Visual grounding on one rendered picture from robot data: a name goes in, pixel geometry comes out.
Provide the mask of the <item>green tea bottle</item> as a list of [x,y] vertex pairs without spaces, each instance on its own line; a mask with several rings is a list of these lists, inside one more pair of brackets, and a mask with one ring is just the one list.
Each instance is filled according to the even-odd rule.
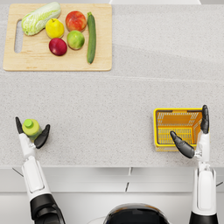
[[34,141],[42,132],[39,123],[35,119],[26,119],[22,125],[23,132]]

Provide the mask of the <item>yellow slatted basket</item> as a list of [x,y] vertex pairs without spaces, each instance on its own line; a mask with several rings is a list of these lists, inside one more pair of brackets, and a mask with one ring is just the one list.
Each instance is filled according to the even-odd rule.
[[172,140],[171,131],[196,148],[201,120],[201,108],[156,108],[153,112],[156,151],[178,150]]

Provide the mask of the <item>wooden cutting board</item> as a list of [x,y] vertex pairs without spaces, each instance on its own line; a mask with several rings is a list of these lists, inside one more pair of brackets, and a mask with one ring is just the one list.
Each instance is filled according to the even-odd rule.
[[96,23],[96,52],[94,62],[87,62],[88,47],[80,50],[69,48],[65,55],[53,55],[44,31],[34,36],[23,36],[22,50],[15,52],[18,21],[36,10],[39,3],[14,3],[9,8],[8,25],[3,56],[6,71],[108,71],[112,67],[112,6],[108,3],[63,3],[60,21],[73,10],[91,12]]

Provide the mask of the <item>dark round robot body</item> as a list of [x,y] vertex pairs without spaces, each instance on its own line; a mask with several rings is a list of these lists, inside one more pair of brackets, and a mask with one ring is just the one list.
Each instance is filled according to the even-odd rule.
[[103,224],[171,224],[164,213],[142,203],[123,204],[113,208]]

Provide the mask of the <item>dark red plum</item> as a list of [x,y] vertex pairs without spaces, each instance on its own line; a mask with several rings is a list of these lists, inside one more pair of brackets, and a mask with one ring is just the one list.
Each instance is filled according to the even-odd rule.
[[53,38],[49,42],[49,50],[56,56],[62,56],[67,52],[67,44],[61,38]]

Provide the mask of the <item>green apple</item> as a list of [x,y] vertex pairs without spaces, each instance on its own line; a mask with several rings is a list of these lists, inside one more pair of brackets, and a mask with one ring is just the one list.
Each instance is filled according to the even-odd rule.
[[85,43],[84,35],[80,31],[70,31],[66,36],[70,48],[79,50]]

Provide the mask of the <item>yellow pear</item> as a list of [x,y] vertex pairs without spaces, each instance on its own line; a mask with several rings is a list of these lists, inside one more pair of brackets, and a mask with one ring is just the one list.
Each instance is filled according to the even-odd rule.
[[64,35],[64,25],[57,19],[51,18],[45,25],[45,31],[50,39],[62,38]]

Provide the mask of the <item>green cucumber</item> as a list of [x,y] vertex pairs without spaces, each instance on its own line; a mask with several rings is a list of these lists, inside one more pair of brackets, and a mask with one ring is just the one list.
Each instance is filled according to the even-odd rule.
[[95,17],[91,12],[87,14],[87,27],[88,27],[88,46],[87,46],[87,62],[92,64],[95,59],[96,50],[96,27]]

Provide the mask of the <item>napa cabbage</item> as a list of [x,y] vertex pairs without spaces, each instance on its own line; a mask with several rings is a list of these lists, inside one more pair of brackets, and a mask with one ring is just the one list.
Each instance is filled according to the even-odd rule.
[[21,26],[25,35],[32,36],[46,27],[51,18],[58,18],[61,13],[60,4],[52,2],[39,7],[22,18]]

